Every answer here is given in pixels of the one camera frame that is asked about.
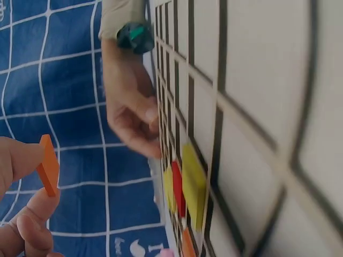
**wrist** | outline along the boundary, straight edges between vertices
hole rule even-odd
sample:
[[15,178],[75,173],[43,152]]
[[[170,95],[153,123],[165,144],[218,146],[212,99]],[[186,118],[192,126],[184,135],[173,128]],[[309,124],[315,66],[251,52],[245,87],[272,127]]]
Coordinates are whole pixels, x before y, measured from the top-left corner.
[[101,51],[102,60],[104,63],[108,61],[135,61],[141,58],[139,55],[135,55],[131,49],[119,48],[116,40],[114,39],[102,39]]

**yellow block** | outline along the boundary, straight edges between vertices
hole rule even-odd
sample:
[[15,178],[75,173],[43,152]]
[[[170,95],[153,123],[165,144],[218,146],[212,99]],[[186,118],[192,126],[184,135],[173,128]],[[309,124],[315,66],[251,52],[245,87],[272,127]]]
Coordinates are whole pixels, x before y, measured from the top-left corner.
[[202,229],[204,216],[205,172],[190,143],[183,146],[182,155],[182,191],[193,226],[199,231]]
[[173,173],[171,167],[168,167],[163,173],[163,183],[165,186],[168,209],[174,213],[176,212],[176,200],[173,192]]

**blue fabric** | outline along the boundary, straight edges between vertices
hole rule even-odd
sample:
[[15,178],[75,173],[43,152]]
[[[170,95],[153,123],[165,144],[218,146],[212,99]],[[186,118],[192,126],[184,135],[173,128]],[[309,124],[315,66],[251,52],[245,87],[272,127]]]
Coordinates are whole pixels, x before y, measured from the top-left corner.
[[[87,0],[0,0],[0,136],[28,143],[51,136],[61,165],[61,203],[48,223],[56,251],[155,257],[168,243],[147,159],[126,148],[106,121],[100,17],[101,3]],[[36,172],[13,183],[0,221],[42,186]]]

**green watch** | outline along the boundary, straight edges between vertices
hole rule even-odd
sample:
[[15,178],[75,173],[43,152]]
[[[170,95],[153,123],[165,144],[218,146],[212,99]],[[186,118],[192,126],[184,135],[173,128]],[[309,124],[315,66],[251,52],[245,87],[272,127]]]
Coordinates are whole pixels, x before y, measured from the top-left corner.
[[141,55],[154,48],[154,38],[148,25],[129,22],[118,31],[117,45]]

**beige sleeve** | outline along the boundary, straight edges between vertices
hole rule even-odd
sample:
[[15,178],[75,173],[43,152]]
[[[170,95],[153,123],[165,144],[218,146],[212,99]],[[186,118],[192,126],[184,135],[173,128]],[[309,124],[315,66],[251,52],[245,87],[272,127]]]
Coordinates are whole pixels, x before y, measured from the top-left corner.
[[145,0],[103,0],[100,39],[116,39],[128,22],[145,23]]

